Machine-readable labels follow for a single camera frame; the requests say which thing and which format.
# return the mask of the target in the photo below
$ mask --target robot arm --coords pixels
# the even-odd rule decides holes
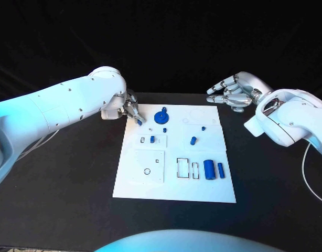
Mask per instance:
[[[252,103],[258,105],[256,115],[245,124],[253,136],[266,133],[282,146],[304,138],[322,154],[322,101],[311,93],[292,89],[273,91],[247,72],[229,77],[207,93],[223,88],[224,95],[209,96],[207,101],[226,103],[236,112],[243,112]]]
[[[0,102],[0,182],[27,146],[99,111],[104,119],[125,114],[144,122],[137,97],[112,67]]]

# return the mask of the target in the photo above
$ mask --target black surface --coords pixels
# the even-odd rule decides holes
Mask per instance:
[[[138,94],[140,103],[212,105],[201,94]],[[289,148],[243,127],[245,114],[219,106],[237,203],[112,198],[125,118],[94,115],[61,130],[0,184],[0,246],[95,250],[160,229],[197,229],[286,251],[322,251],[322,202],[302,180],[306,142]],[[322,195],[322,156],[306,177]]]
[[[0,1],[0,101],[104,65],[137,92],[204,93],[247,71],[272,88],[322,99],[316,7],[233,0]]]

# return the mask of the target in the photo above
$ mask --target tabletop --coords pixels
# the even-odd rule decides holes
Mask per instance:
[[[140,93],[148,104],[209,105],[203,94]],[[217,105],[237,203],[112,198],[127,118],[95,114],[63,128],[13,166],[0,184],[0,246],[94,251],[153,230],[235,235],[285,251],[322,251],[322,202],[302,178],[306,141],[289,148]],[[322,197],[322,155],[311,148],[306,179]]]

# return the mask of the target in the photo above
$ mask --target white cable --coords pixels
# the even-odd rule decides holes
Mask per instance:
[[[302,176],[304,176],[304,180],[305,180],[305,183],[306,183],[306,186],[311,190],[311,192],[314,193],[314,195],[316,196],[316,198],[322,201],[322,198],[316,195],[316,193],[312,191],[311,189],[311,185],[308,184],[306,182],[306,177],[305,177],[305,159],[306,159],[306,152],[309,151],[309,147],[311,147],[311,143],[309,143],[309,146],[306,147],[306,151],[305,151],[305,155],[304,155],[304,160],[302,160]]]
[[[35,149],[38,149],[40,146],[43,146],[48,141],[53,138],[55,134],[59,132],[59,130],[56,130],[56,132],[52,134],[52,136],[48,138],[48,140],[42,143],[42,141],[45,140],[46,137],[43,137],[38,143],[35,144],[35,146],[19,156],[17,160],[19,161]]]

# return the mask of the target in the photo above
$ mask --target black backdrop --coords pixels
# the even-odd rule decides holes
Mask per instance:
[[[322,10],[311,5],[0,1],[0,101],[104,65],[137,92],[204,93],[249,71],[322,98]]]

